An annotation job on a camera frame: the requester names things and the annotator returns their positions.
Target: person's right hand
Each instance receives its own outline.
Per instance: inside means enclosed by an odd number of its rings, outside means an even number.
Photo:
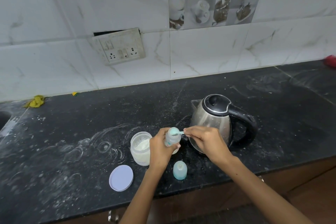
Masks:
[[[217,128],[193,126],[183,131],[195,140],[198,147],[217,166],[233,157]]]

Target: kettle handle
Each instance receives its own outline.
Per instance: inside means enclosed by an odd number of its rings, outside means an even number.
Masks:
[[[240,109],[239,107],[230,104],[228,107],[229,116],[232,117],[231,119],[231,138],[229,149],[230,150],[238,150],[244,148],[245,146],[249,145],[257,135],[258,127],[257,122],[254,117],[244,110]],[[245,136],[243,136],[238,141],[233,141],[233,135],[235,131],[235,127],[237,123],[241,123],[246,127]]]

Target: white lid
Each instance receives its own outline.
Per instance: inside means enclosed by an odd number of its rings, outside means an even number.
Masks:
[[[121,192],[129,188],[133,182],[132,168],[127,165],[121,165],[116,167],[109,179],[109,183],[112,189]]]

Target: wall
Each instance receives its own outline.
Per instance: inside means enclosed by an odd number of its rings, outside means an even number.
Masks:
[[[214,13],[220,0],[206,0],[209,19],[191,23],[188,13],[198,1],[182,2],[185,18],[175,30],[176,0],[2,0],[0,101],[316,60],[335,53],[336,0],[230,0],[226,21],[219,23]],[[251,12],[238,20],[236,11],[248,3]],[[146,52],[141,60],[107,67],[87,41],[93,32],[134,27],[141,31]]]

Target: stainless steel kettle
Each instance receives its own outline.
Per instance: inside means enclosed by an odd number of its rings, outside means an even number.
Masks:
[[[206,96],[204,99],[192,100],[194,113],[190,126],[204,126],[218,128],[224,142],[230,150],[243,148],[250,144],[258,131],[257,123],[253,116],[234,106],[231,101],[219,94]],[[245,135],[239,140],[233,141],[233,135],[237,123],[246,127]],[[189,138],[192,146],[203,153],[194,139]]]

